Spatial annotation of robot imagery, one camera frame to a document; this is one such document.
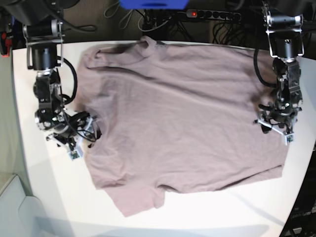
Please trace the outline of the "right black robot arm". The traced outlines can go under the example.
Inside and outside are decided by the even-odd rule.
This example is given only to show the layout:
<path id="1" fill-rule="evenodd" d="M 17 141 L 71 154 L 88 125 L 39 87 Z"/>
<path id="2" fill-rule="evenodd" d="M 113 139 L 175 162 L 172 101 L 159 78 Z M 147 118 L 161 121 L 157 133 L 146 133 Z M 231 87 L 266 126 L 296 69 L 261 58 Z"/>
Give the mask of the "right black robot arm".
<path id="1" fill-rule="evenodd" d="M 38 128 L 48 135 L 48 141 L 64 147 L 71 158 L 82 155 L 81 142 L 94 143 L 98 136 L 93 128 L 94 118 L 86 111 L 69 115 L 65 106 L 75 99 L 78 78 L 73 65 L 63 55 L 63 27 L 81 33 L 92 33 L 94 26 L 77 27 L 64 19 L 64 9 L 76 0 L 2 0 L 1 8 L 22 24 L 26 43 L 27 68 L 36 71 L 33 86 L 39 108 L 35 112 Z M 74 79 L 71 96 L 62 92 L 58 69 L 67 65 Z"/>

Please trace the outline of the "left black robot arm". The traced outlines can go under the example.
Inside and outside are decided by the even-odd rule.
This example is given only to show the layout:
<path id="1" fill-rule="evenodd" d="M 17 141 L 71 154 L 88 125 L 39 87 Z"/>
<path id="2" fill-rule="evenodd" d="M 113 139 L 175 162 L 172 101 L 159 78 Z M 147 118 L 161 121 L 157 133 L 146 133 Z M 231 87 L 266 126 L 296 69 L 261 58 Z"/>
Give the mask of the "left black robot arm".
<path id="1" fill-rule="evenodd" d="M 260 104 L 256 124 L 263 133 L 275 131 L 283 136 L 285 144 L 294 140 L 293 127 L 303 103 L 300 89 L 301 68 L 298 57 L 304 55 L 302 27 L 303 13 L 313 0 L 265 0 L 262 13 L 270 56 L 273 58 L 274 83 L 265 81 L 258 67 L 256 49 L 253 57 L 255 73 L 266 87 L 274 90 L 273 102 Z"/>

